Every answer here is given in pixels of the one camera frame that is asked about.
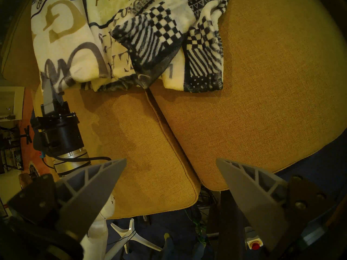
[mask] black cable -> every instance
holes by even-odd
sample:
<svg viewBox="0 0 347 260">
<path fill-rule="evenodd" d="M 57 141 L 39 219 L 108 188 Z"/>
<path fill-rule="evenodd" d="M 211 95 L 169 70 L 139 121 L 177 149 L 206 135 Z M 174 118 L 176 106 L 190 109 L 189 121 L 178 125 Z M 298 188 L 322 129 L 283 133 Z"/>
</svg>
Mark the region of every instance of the black cable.
<svg viewBox="0 0 347 260">
<path fill-rule="evenodd" d="M 91 161 L 91 160 L 108 160 L 108 161 L 110 161 L 110 160 L 112 160 L 111 158 L 109 158 L 107 156 L 86 157 L 86 158 L 62 158 L 62 157 L 58 157 L 58 156 L 51 156 L 51 155 L 48 155 L 48 156 L 53 157 L 53 158 L 60 160 L 60 161 L 65 161 L 65 162 L 85 162 L 85 161 Z"/>
<path fill-rule="evenodd" d="M 204 213 L 204 212 L 202 212 L 202 211 L 200 211 L 202 214 L 204 214 L 204 215 L 206 215 L 207 217 L 209 217 L 206 213 Z"/>
<path fill-rule="evenodd" d="M 47 167 L 54 169 L 53 167 L 47 165 L 46 162 L 43 160 L 43 158 L 41 158 L 41 159 L 42 159 L 42 162 L 43 162 Z"/>
<path fill-rule="evenodd" d="M 126 236 L 126 237 L 124 237 L 124 238 L 121 238 L 120 240 L 117 240 L 117 241 L 115 241 L 115 242 L 108 243 L 107 245 L 110 245 L 110 244 L 116 243 L 116 242 L 118 242 L 118 241 L 124 240 L 125 238 L 130 237 L 134 232 L 135 232 L 135 230 L 134 230 L 133 232 L 131 232 L 131 234 L 130 234 L 129 236 Z"/>
</svg>

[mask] striped pattern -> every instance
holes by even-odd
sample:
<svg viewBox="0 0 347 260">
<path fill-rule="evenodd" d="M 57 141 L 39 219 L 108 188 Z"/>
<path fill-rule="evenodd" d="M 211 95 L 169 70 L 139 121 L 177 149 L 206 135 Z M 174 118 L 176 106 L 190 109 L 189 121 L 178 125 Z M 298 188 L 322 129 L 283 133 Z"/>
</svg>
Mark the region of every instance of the striped pattern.
<svg viewBox="0 0 347 260">
<path fill-rule="evenodd" d="M 220 0 L 216 10 L 225 11 L 228 0 Z M 202 17 L 188 31 L 185 56 L 184 91 L 206 92 L 223 88 L 223 47 L 212 20 Z"/>
<path fill-rule="evenodd" d="M 128 48 L 132 62 L 144 66 L 163 59 L 161 52 L 180 45 L 182 33 L 171 19 L 171 11 L 160 2 L 157 7 L 116 26 L 112 37 Z"/>
</svg>

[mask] checkered pattern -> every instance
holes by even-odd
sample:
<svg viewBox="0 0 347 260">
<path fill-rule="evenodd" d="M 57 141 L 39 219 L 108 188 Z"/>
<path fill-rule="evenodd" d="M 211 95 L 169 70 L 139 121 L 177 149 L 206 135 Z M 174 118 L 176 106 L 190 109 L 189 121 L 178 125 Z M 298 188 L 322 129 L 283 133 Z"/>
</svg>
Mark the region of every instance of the checkered pattern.
<svg viewBox="0 0 347 260">
<path fill-rule="evenodd" d="M 181 32 L 176 27 L 176 22 L 170 18 L 171 11 L 164 9 L 164 2 L 160 2 L 159 6 L 152 7 L 147 15 L 149 15 L 149 24 L 154 31 L 154 35 L 159 41 L 168 47 L 173 42 L 182 37 Z"/>
<path fill-rule="evenodd" d="M 205 48 L 216 40 L 217 33 L 213 30 L 212 21 L 203 17 L 201 22 L 197 25 L 198 29 L 188 31 L 187 50 Z"/>
</svg>

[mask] black and white blanket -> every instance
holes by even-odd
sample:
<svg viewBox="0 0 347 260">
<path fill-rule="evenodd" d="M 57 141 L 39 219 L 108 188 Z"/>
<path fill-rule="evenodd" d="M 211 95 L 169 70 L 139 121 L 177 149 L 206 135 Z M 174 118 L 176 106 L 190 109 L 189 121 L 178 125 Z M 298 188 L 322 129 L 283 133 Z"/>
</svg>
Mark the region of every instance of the black and white blanket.
<svg viewBox="0 0 347 260">
<path fill-rule="evenodd" d="M 228 0 L 33 0 L 31 27 L 41 82 L 57 92 L 223 88 L 218 18 Z"/>
</svg>

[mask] floor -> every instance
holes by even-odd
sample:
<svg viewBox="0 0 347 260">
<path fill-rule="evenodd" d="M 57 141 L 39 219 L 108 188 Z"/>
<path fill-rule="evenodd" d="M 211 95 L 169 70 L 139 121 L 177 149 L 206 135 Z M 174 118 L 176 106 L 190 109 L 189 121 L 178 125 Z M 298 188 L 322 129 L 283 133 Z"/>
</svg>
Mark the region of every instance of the floor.
<svg viewBox="0 0 347 260">
<path fill-rule="evenodd" d="M 177 210 L 173 212 L 163 212 L 150 216 L 151 225 L 143 221 L 142 216 L 134 217 L 135 230 L 143 238 L 154 243 L 159 247 L 165 244 L 164 234 L 169 233 L 175 245 L 175 256 L 170 260 L 191 260 L 193 247 L 198 240 L 195 232 L 195 224 L 191 221 L 190 208 Z M 110 250 L 119 240 L 120 236 L 110 227 L 115 222 L 120 228 L 128 229 L 130 218 L 107 220 L 108 225 L 108 245 L 106 251 Z M 160 260 L 161 253 L 146 247 L 135 241 L 129 241 L 131 253 L 123 254 L 124 260 Z M 121 260 L 121 251 L 119 251 L 113 260 Z M 211 246 L 207 245 L 202 260 L 213 260 L 214 252 Z"/>
</svg>

